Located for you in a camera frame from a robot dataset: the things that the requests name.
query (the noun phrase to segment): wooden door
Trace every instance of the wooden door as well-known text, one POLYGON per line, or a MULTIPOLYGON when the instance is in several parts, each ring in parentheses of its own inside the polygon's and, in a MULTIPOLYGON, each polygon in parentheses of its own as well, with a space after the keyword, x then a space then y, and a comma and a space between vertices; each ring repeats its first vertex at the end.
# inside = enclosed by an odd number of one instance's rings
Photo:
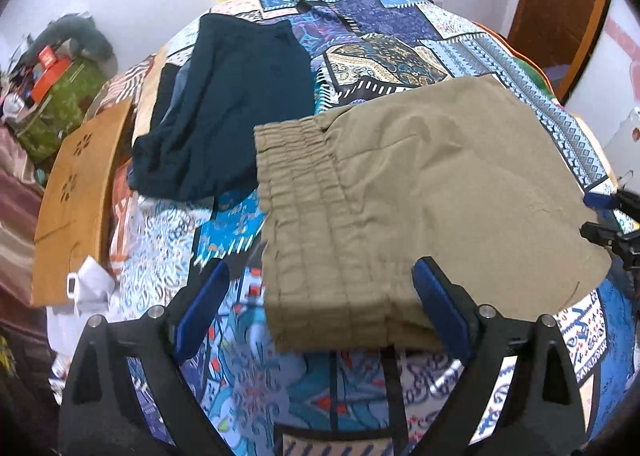
POLYGON ((520 0, 508 42, 541 68, 562 67, 555 86, 565 102, 577 83, 604 23, 609 0, 520 0))

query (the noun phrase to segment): silver bolt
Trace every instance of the silver bolt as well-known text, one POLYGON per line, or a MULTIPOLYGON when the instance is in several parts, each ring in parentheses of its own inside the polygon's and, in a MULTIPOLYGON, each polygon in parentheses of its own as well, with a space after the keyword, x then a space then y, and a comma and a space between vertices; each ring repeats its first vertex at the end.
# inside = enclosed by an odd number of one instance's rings
POLYGON ((482 304, 478 311, 485 319, 493 319, 495 317, 495 308, 490 304, 482 304))
POLYGON ((553 315, 549 315, 548 313, 541 315, 540 320, 542 321, 542 324, 549 328, 553 328, 556 325, 556 319, 554 319, 553 315))
POLYGON ((91 315, 91 317, 89 317, 89 320, 86 322, 91 328, 95 328, 97 325, 99 325, 102 322, 102 315, 91 315))
POLYGON ((146 313, 152 319, 157 319, 158 317, 162 317, 162 315, 164 314, 164 306, 160 306, 159 304, 156 304, 155 306, 152 306, 151 308, 149 308, 146 311, 146 313))

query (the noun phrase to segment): folded garment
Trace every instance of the folded garment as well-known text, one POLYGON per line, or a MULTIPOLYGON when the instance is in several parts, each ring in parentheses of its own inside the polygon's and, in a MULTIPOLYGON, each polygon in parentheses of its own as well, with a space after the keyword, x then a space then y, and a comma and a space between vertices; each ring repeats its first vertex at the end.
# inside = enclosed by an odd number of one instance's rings
POLYGON ((465 77, 255 129, 267 322, 280 351, 437 348, 411 268, 432 256, 504 316, 596 288, 610 259, 531 108, 465 77))
POLYGON ((257 186, 254 126, 313 112, 309 55, 288 20, 205 14, 183 92, 133 145, 132 188, 180 201, 248 194, 257 186))

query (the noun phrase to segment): patchwork bedspread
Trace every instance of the patchwork bedspread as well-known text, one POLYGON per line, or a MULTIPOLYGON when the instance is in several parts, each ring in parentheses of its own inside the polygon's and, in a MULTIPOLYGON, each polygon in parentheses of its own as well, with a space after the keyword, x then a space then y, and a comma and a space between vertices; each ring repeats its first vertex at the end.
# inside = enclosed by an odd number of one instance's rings
MULTIPOLYGON (((538 89, 497 40, 428 0, 230 0, 211 11, 258 24, 289 19, 312 58, 316 112, 452 77, 493 75, 536 113, 581 187, 613 188, 580 123, 538 89)), ((197 34, 194 20, 169 42, 167 62, 184 64, 197 34)), ((186 283, 190 265, 220 257, 231 267, 226 299, 182 373, 235 454, 388 456, 422 437, 464 370, 458 360, 393 348, 279 354, 262 306, 264 217, 257 195, 225 195, 211 217, 197 204, 144 203, 136 248, 120 274, 127 318, 167 304, 186 283)), ((634 226, 618 218, 623 229, 634 226)), ((621 292, 628 284, 612 270, 597 290, 557 315, 590 437, 602 429, 638 365, 634 312, 621 292)), ((494 429, 513 369, 514 357, 505 359, 472 442, 494 429)), ((142 367, 130 360, 130 370, 151 431, 170 441, 142 367)))

